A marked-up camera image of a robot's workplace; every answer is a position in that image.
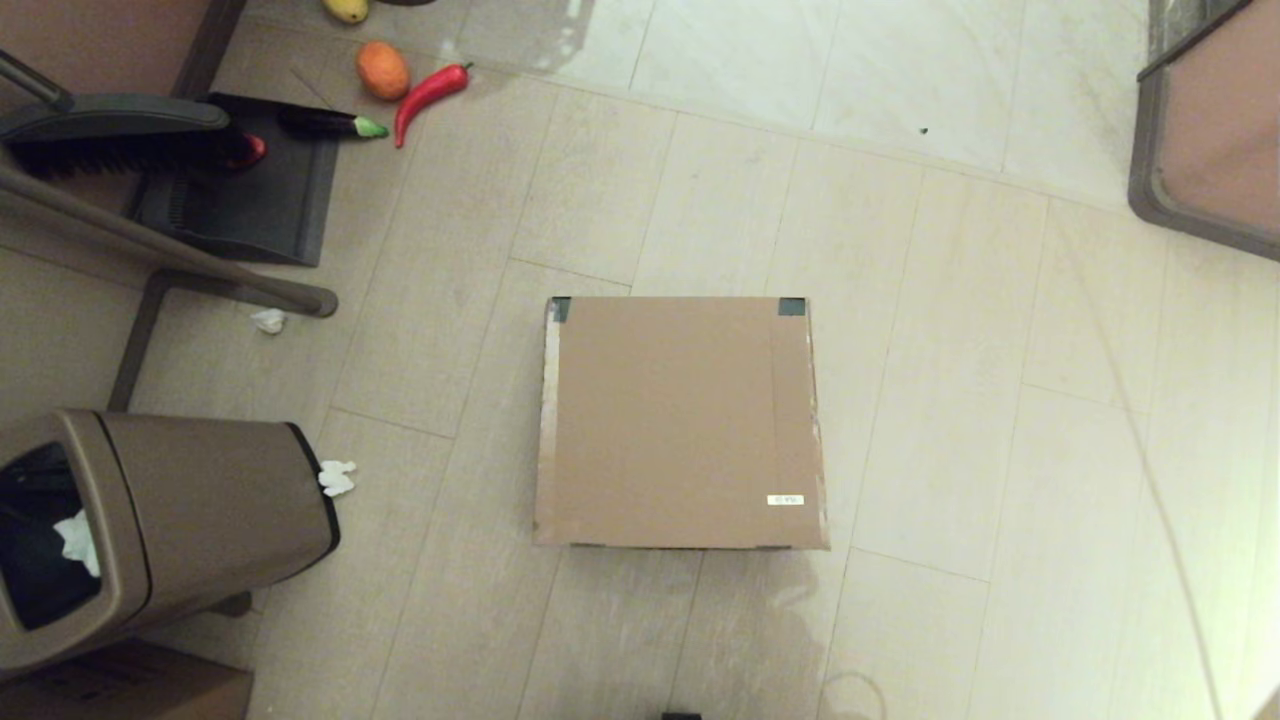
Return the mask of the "toy purple eggplant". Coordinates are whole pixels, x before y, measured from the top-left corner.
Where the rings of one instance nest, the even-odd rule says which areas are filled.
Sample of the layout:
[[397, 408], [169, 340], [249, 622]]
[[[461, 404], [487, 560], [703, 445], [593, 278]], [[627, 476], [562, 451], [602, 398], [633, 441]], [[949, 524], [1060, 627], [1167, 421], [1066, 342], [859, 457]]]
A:
[[287, 132], [308, 137], [385, 138], [390, 131], [361, 115], [323, 108], [285, 105], [276, 111], [278, 124]]

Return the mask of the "black plastic dustpan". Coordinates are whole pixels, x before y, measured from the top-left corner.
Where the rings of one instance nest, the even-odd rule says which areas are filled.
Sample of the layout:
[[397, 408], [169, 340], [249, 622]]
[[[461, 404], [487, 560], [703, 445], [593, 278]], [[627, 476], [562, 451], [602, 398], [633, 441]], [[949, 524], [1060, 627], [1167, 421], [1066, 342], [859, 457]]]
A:
[[319, 129], [328, 109], [234, 94], [204, 101], [264, 140], [264, 159], [243, 170], [146, 176], [131, 217], [214, 256], [317, 266], [337, 172], [340, 135]]

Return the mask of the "closed brown cardboard carton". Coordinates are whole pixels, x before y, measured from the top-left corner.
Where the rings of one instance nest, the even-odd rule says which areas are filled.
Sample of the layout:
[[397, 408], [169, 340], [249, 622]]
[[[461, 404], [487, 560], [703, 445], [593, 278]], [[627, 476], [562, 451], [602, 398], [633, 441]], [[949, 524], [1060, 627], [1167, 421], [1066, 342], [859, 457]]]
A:
[[0, 683], [0, 720], [244, 720], [251, 671], [128, 641]]

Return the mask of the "toy orange fruit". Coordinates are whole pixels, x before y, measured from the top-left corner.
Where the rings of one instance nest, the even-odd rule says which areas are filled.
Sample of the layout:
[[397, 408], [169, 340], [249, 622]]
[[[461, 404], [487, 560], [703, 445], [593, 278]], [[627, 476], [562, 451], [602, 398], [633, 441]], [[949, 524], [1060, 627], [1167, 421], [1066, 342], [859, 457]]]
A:
[[355, 69], [365, 90], [375, 99], [394, 102], [411, 86], [410, 64], [399, 50], [381, 41], [364, 44], [355, 55]]

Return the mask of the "brown table with grey rim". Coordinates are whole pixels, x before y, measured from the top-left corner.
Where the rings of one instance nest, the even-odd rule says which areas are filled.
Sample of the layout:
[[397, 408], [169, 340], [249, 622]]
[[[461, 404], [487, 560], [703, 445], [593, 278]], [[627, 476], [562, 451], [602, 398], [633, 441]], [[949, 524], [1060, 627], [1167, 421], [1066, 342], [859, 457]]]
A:
[[1149, 9], [1130, 209], [1280, 263], [1280, 0], [1149, 0]]

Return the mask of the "brown plastic trash bin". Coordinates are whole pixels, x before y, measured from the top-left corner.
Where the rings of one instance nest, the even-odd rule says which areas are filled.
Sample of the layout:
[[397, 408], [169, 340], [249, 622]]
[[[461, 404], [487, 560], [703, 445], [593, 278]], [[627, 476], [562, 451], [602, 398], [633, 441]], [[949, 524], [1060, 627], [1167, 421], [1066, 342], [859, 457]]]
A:
[[[0, 427], [0, 682], [207, 611], [340, 543], [287, 421], [59, 409]], [[101, 578], [61, 556], [84, 509]]]

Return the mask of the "brown table with dark rim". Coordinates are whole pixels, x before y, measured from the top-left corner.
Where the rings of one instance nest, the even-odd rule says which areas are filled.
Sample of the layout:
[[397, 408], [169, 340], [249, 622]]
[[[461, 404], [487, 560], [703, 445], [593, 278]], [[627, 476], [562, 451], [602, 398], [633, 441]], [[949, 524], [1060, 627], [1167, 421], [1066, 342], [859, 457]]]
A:
[[205, 94], [247, 0], [0, 0], [0, 50], [74, 94]]

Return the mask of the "grey black-bristled hand brush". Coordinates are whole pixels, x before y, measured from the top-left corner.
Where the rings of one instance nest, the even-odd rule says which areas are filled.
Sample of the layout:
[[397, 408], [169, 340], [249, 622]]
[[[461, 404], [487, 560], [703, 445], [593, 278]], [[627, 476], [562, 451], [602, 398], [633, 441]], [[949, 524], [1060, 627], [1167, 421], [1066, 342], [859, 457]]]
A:
[[36, 101], [0, 117], [0, 145], [41, 179], [225, 170], [243, 131], [209, 102], [147, 94], [74, 95], [0, 49], [0, 77]]

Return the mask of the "brown metal table leg frame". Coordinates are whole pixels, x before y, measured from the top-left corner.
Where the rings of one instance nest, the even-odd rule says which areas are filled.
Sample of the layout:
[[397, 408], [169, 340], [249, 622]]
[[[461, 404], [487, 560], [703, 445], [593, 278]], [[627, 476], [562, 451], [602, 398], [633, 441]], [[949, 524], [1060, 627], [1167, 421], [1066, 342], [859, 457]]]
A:
[[108, 410], [111, 413], [129, 410], [159, 313], [170, 290], [280, 309], [301, 316], [328, 318], [339, 307], [339, 299], [330, 290], [260, 275], [96, 208], [18, 170], [0, 167], [0, 192], [119, 240], [127, 247], [125, 252], [140, 255], [157, 265], [143, 287], [140, 309], [111, 387], [108, 401]]

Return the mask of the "brown cardboard shoe box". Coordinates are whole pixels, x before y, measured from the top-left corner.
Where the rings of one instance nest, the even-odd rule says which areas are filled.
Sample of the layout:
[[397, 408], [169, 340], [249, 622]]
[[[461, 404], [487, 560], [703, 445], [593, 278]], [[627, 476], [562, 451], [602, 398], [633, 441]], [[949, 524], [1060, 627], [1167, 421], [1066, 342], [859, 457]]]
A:
[[532, 541], [827, 551], [810, 301], [549, 299]]

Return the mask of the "toy red chili pepper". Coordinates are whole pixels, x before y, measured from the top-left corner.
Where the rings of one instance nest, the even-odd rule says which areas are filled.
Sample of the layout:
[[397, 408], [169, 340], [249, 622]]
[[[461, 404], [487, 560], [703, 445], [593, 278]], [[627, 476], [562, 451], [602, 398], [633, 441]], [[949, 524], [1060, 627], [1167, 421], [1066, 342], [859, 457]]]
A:
[[413, 86], [401, 100], [393, 124], [396, 149], [402, 149], [413, 119], [433, 104], [465, 91], [470, 85], [472, 63], [449, 64]]

